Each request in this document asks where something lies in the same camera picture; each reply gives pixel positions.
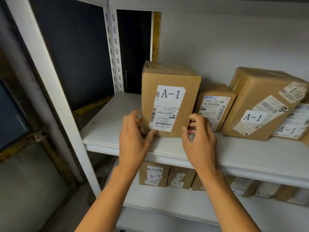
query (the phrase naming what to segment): person's left hand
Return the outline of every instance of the person's left hand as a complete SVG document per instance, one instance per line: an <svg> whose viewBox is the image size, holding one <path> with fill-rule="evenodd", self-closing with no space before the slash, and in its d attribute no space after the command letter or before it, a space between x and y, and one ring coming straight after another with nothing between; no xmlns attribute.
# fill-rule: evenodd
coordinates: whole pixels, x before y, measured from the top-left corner
<svg viewBox="0 0 309 232"><path fill-rule="evenodd" d="M119 137L119 166L127 170L137 172L145 161L150 145L153 141L156 130L152 129L145 139L137 128L141 119L137 117L139 111L133 111L125 115L122 121L122 130Z"/></svg>

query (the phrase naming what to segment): person's left arm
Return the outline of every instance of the person's left arm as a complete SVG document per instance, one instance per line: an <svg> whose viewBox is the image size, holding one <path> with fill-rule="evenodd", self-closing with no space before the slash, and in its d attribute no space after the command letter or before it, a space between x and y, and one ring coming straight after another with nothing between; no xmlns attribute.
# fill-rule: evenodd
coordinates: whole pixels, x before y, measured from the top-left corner
<svg viewBox="0 0 309 232"><path fill-rule="evenodd" d="M138 169L145 161L156 130L151 130L146 139L137 128L139 111L123 117L119 137L119 165L101 195L91 206L75 232L113 232L122 204Z"/></svg>

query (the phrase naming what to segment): cardboard box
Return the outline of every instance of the cardboard box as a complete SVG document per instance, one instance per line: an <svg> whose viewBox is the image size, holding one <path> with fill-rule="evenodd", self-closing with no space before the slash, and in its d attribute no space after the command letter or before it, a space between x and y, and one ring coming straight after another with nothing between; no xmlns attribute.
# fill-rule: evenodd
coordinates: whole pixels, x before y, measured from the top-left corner
<svg viewBox="0 0 309 232"><path fill-rule="evenodd" d="M168 186L190 189L195 174L195 169L171 166L168 175Z"/></svg>
<svg viewBox="0 0 309 232"><path fill-rule="evenodd" d="M203 183L200 180L198 174L195 175L195 178L192 182L192 190L193 191L204 191L205 190L205 187L203 186Z"/></svg>
<svg viewBox="0 0 309 232"><path fill-rule="evenodd" d="M309 92L309 83L283 71L239 67L230 88L237 94L221 133L266 141Z"/></svg>
<svg viewBox="0 0 309 232"><path fill-rule="evenodd" d="M309 147L309 133L303 137L302 142Z"/></svg>
<svg viewBox="0 0 309 232"><path fill-rule="evenodd" d="M309 189L282 185L275 199L300 206L309 205Z"/></svg>
<svg viewBox="0 0 309 232"><path fill-rule="evenodd" d="M161 137L181 137L188 126L200 76L182 66L145 62L141 85L141 127L143 133L158 130Z"/></svg>
<svg viewBox="0 0 309 232"><path fill-rule="evenodd" d="M139 169L139 184L166 187L170 165L144 162Z"/></svg>
<svg viewBox="0 0 309 232"><path fill-rule="evenodd" d="M235 98L236 94L225 84L201 86L194 112L209 120L213 132L219 132Z"/></svg>
<svg viewBox="0 0 309 232"><path fill-rule="evenodd" d="M278 183L262 182L257 188L255 195L270 199L279 191L280 186Z"/></svg>
<svg viewBox="0 0 309 232"><path fill-rule="evenodd" d="M259 181L253 179L240 178L231 175L225 175L224 177L234 194L245 198L253 196L260 185Z"/></svg>
<svg viewBox="0 0 309 232"><path fill-rule="evenodd" d="M274 137L301 140L309 130L309 94L272 134Z"/></svg>

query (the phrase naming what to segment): white label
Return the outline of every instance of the white label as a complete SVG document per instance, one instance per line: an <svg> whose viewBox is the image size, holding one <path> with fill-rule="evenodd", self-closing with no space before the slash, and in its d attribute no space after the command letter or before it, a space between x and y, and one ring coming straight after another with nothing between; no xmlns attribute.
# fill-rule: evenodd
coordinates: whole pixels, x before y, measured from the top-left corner
<svg viewBox="0 0 309 232"><path fill-rule="evenodd" d="M299 189L296 195L287 200L288 203L295 203L299 205L306 205L309 203L309 189Z"/></svg>
<svg viewBox="0 0 309 232"><path fill-rule="evenodd" d="M302 100L306 95L306 87L303 84L292 82L290 85L281 89L279 94L289 103L295 103Z"/></svg>
<svg viewBox="0 0 309 232"><path fill-rule="evenodd" d="M237 193L238 195L242 193L243 195L253 182L254 182L253 179L236 177L230 187L235 194Z"/></svg>
<svg viewBox="0 0 309 232"><path fill-rule="evenodd" d="M238 189L234 189L233 187L231 187L231 190L234 192L235 195L237 196L242 196L245 192L242 190L238 190Z"/></svg>
<svg viewBox="0 0 309 232"><path fill-rule="evenodd" d="M158 85L149 128L171 132L186 90L183 87Z"/></svg>
<svg viewBox="0 0 309 232"><path fill-rule="evenodd" d="M145 184L158 186L160 180L162 179L163 168L156 166L147 166L147 179Z"/></svg>
<svg viewBox="0 0 309 232"><path fill-rule="evenodd" d="M274 136L298 139L309 126L309 104L299 104L273 133Z"/></svg>
<svg viewBox="0 0 309 232"><path fill-rule="evenodd" d="M200 115L208 118L211 129L215 131L230 101L230 97L205 96L200 108Z"/></svg>
<svg viewBox="0 0 309 232"><path fill-rule="evenodd" d="M277 183L263 182L257 189L255 195L264 198L270 198L277 192L279 187L280 184Z"/></svg>
<svg viewBox="0 0 309 232"><path fill-rule="evenodd" d="M241 121L233 129L244 136L248 136L289 110L290 108L270 95L253 107L252 111L247 110L242 116Z"/></svg>
<svg viewBox="0 0 309 232"><path fill-rule="evenodd" d="M184 183L181 180L185 175L185 173L177 173L176 177L171 182L171 186L182 188Z"/></svg>

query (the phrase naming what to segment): person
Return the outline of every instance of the person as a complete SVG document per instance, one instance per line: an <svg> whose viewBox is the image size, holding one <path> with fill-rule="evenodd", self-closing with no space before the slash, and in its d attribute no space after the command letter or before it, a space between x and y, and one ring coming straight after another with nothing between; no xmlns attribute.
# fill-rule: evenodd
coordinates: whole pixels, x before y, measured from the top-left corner
<svg viewBox="0 0 309 232"><path fill-rule="evenodd" d="M119 136L119 165L75 232L113 232L122 204L138 169L145 161L156 130L142 138L138 125L139 111L123 117ZM226 183L217 167L217 139L209 122L198 114L189 116L193 129L183 127L182 142L187 158L199 175L214 207L222 232L261 232ZM189 133L194 133L191 142Z"/></svg>

